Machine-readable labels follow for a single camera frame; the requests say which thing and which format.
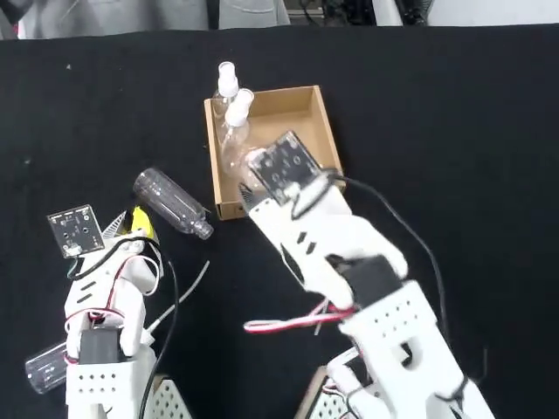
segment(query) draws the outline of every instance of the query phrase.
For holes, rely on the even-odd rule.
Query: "white spray cap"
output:
[[[221,63],[218,67],[219,79],[217,80],[217,91],[224,98],[232,98],[238,92],[238,80],[235,75],[235,65],[229,61]]]
[[[225,113],[225,121],[227,124],[231,127],[242,127],[246,122],[253,100],[253,92],[248,89],[240,89],[237,93],[237,97],[233,103],[229,105]]]

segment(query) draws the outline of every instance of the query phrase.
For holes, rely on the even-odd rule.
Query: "circuit board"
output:
[[[64,258],[76,258],[105,248],[91,205],[82,205],[47,217]]]
[[[321,173],[321,167],[294,131],[279,137],[248,166],[279,205],[293,200]]]

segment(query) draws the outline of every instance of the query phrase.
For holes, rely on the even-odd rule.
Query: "open cardboard box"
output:
[[[204,111],[217,215],[222,220],[241,218],[246,213],[238,200],[237,184],[222,170],[210,99],[204,101]],[[267,147],[291,129],[322,167],[337,168],[342,172],[318,86],[255,92],[249,121],[252,145]]]

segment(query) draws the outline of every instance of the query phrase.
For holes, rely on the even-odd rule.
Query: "yellow piece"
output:
[[[146,214],[140,207],[135,207],[132,213],[132,231],[144,229],[148,233],[149,238],[154,238],[155,231],[151,222],[149,221],[148,214]]]

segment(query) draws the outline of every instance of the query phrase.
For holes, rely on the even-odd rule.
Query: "black tablecloth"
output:
[[[65,417],[64,394],[35,395],[26,356],[61,340],[69,284],[47,214],[91,203],[102,225],[157,165],[212,208],[202,100],[216,66],[244,86],[321,86],[346,173],[379,188],[431,245],[444,275],[455,354],[498,417],[542,417],[555,393],[559,297],[559,27],[280,28],[0,44],[0,306],[4,418]],[[384,208],[346,197],[408,258],[438,304],[427,256]],[[208,243],[155,227],[186,289],[162,371],[196,418],[289,418],[315,369],[349,347],[335,327],[246,335],[288,318],[305,294],[246,220]],[[148,318],[171,303],[164,281]],[[168,323],[156,333],[161,345]]]

